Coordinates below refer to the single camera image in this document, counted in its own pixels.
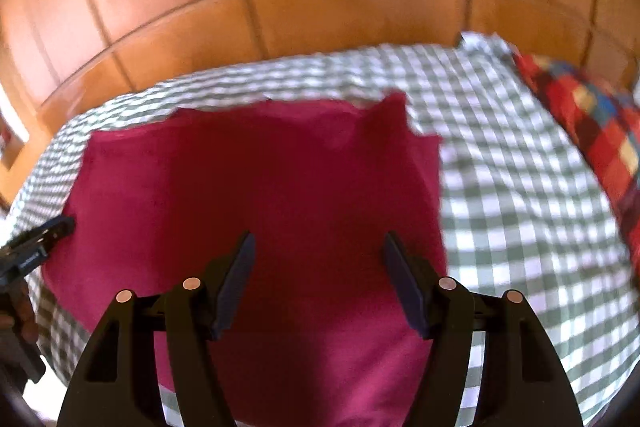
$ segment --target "red cloth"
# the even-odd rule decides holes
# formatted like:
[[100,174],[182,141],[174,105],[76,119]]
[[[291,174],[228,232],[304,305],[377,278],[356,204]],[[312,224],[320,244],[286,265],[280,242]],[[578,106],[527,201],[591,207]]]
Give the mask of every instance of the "red cloth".
[[[167,291],[250,230],[257,259],[233,327],[210,352],[236,419],[255,426],[395,426],[428,343],[408,327],[383,236],[446,269],[437,136],[407,127],[404,96],[180,110],[96,132],[64,213],[75,233],[44,267],[89,330],[123,288]],[[159,378],[172,388],[165,338]]]

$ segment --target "black clamp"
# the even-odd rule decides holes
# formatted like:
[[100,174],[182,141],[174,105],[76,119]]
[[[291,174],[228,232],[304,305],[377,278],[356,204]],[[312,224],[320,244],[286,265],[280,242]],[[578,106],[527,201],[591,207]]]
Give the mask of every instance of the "black clamp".
[[522,293],[472,293],[439,277],[426,259],[405,254],[393,233],[386,236],[384,258],[409,324],[434,340],[405,426],[454,427],[473,331],[486,331],[473,426],[582,426],[558,354]]
[[[385,237],[384,261],[409,324],[433,339],[405,427],[454,427],[465,388],[473,331],[486,331],[473,425],[582,427],[574,393],[536,314],[515,290],[501,298],[469,292]],[[60,413],[60,427],[165,427],[153,333],[166,331],[185,427],[234,427],[206,348],[232,322],[255,259],[245,235],[235,253],[164,295],[123,290],[82,354]]]
[[19,389],[27,380],[38,382],[45,365],[37,346],[28,344],[21,336],[22,322],[13,302],[22,291],[20,283],[48,258],[53,246],[70,235],[76,223],[72,217],[58,216],[44,225],[21,233],[0,248],[0,312],[14,318],[11,330],[0,330],[0,365]]

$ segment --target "gingham fabric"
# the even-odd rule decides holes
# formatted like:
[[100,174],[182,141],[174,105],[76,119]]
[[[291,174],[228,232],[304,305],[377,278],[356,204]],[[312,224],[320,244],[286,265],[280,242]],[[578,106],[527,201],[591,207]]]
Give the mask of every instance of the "gingham fabric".
[[514,60],[596,174],[640,276],[640,108],[630,93],[565,62],[518,54]]
[[[58,215],[92,130],[167,117],[176,107],[216,110],[273,100],[379,100],[408,96],[417,132],[441,147],[441,222],[449,272],[472,291],[529,299],[571,380],[585,422],[640,358],[638,294],[609,201],[578,150],[515,72],[507,44],[466,35],[457,49],[379,46],[191,74],[127,94],[69,121],[12,205],[15,235]],[[29,277],[40,346],[68,381],[88,334]],[[482,336],[474,337],[458,425],[478,399]],[[175,396],[162,392],[177,425]]]

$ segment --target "red plaid fabric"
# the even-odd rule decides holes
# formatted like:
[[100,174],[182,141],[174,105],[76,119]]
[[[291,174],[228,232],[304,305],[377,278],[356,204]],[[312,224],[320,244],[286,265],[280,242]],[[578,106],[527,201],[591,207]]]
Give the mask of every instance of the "red plaid fabric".
[[524,82],[593,169],[640,276],[640,108],[628,92],[565,62],[513,58]]

